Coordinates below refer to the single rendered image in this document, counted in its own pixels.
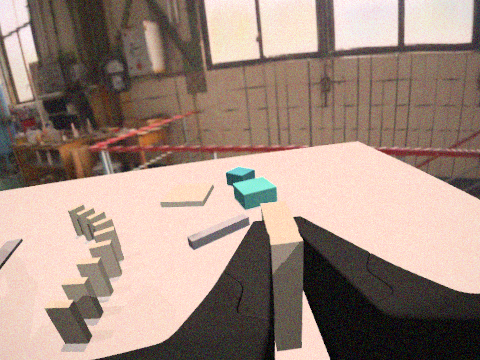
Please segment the white flat bar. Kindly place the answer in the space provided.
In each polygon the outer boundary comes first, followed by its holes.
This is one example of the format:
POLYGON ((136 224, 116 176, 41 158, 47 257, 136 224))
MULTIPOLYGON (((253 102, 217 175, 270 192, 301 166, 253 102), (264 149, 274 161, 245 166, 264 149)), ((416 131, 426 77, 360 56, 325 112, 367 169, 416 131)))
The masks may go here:
POLYGON ((0 269, 7 263, 9 257, 12 256, 12 253, 16 251, 17 247, 20 247, 21 243, 23 243, 23 239, 5 241, 3 247, 0 248, 0 269))

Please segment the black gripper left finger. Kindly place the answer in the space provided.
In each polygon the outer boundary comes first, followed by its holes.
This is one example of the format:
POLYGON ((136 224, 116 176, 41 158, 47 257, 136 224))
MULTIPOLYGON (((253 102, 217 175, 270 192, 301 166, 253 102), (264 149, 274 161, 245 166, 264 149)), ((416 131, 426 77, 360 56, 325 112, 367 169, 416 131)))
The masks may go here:
POLYGON ((235 255, 163 343, 92 360, 276 360, 271 239, 253 220, 235 255))

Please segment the teal rectangular block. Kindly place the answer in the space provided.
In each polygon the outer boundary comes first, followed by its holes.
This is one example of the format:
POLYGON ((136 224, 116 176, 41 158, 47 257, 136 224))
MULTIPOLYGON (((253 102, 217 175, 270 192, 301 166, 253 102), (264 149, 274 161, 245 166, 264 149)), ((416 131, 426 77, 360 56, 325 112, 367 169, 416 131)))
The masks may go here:
POLYGON ((232 184, 232 189, 233 199, 244 208, 244 211, 260 207, 260 204, 277 203, 276 187, 264 177, 240 181, 232 184))

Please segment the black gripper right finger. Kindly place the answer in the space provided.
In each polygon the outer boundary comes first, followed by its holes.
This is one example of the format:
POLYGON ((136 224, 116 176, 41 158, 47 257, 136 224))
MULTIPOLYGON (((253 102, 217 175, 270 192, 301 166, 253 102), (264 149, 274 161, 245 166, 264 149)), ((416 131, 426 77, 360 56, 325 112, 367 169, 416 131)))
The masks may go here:
POLYGON ((459 292, 303 216, 303 291, 331 360, 480 360, 480 293, 459 292))

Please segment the small teal block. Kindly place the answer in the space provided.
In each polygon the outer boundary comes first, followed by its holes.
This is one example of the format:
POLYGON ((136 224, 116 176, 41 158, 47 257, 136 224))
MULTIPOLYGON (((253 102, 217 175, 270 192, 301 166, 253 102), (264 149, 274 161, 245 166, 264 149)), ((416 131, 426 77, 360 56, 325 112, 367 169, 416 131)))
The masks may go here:
POLYGON ((236 167, 227 172, 227 185, 255 179, 255 169, 236 167))

